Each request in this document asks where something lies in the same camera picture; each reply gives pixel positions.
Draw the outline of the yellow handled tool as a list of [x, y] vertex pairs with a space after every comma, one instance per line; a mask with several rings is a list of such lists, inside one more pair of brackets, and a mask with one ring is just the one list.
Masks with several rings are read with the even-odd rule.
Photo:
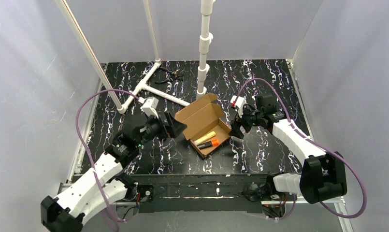
[[211, 131], [211, 132], [205, 134], [204, 136], [200, 137], [199, 139], [195, 140], [194, 144], [199, 145], [201, 143], [204, 143], [208, 139], [213, 138], [215, 135], [216, 135], [216, 133], [214, 131]]

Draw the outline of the red orange handled tool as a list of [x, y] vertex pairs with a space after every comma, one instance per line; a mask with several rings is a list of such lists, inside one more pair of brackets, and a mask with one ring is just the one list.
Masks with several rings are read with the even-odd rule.
[[206, 149], [206, 148], [214, 147], [214, 146], [218, 146], [218, 145], [219, 145], [218, 139], [213, 139], [213, 140], [210, 140], [210, 141], [208, 141], [208, 142], [199, 144], [199, 145], [198, 145], [198, 148], [199, 148], [199, 149]]

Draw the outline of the brown cardboard box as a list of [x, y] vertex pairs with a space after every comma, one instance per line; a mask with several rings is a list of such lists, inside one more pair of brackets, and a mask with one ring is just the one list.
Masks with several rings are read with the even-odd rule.
[[[175, 114], [175, 119], [187, 125], [183, 131], [185, 139], [204, 159], [213, 153], [220, 145], [230, 139], [231, 128], [221, 119], [224, 116], [222, 108], [217, 104], [217, 96], [213, 93], [205, 94]], [[200, 149], [195, 141], [201, 137], [215, 132], [211, 139], [217, 139], [216, 146]]]

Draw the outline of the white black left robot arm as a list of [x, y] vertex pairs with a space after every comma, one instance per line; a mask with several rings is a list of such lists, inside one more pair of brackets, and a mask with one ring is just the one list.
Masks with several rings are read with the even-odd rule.
[[85, 174], [56, 197], [46, 196], [41, 202], [41, 222], [50, 232], [80, 232], [94, 215], [110, 204], [125, 199], [138, 203], [147, 190], [122, 173], [138, 155], [146, 142], [155, 138], [178, 137], [187, 125], [169, 112], [165, 119], [149, 116], [145, 124], [123, 128], [104, 153]]

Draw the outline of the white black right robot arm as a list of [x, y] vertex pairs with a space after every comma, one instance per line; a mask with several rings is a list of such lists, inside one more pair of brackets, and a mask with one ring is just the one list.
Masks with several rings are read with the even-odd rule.
[[233, 96], [231, 107], [236, 115], [230, 136], [244, 138], [252, 127], [262, 127], [279, 139], [302, 164], [300, 173], [269, 174], [263, 185], [250, 185], [243, 194], [250, 200], [279, 193], [303, 196], [311, 204], [347, 193], [344, 163], [330, 152], [315, 146], [286, 114], [278, 109], [273, 95], [258, 95], [254, 106], [243, 97]]

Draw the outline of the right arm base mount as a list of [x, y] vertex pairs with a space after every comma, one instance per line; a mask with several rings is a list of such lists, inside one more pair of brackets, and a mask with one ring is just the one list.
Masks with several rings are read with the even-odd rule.
[[241, 195], [251, 202], [273, 201], [274, 199], [282, 201], [286, 198], [286, 193], [277, 191], [271, 180], [261, 184], [246, 185]]

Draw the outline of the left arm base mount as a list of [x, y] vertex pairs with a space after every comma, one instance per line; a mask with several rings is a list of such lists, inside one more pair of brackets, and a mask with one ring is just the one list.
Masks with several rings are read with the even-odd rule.
[[152, 185], [137, 185], [126, 187], [122, 183], [107, 185], [104, 188], [109, 203], [138, 202], [147, 203], [154, 200], [154, 187]]

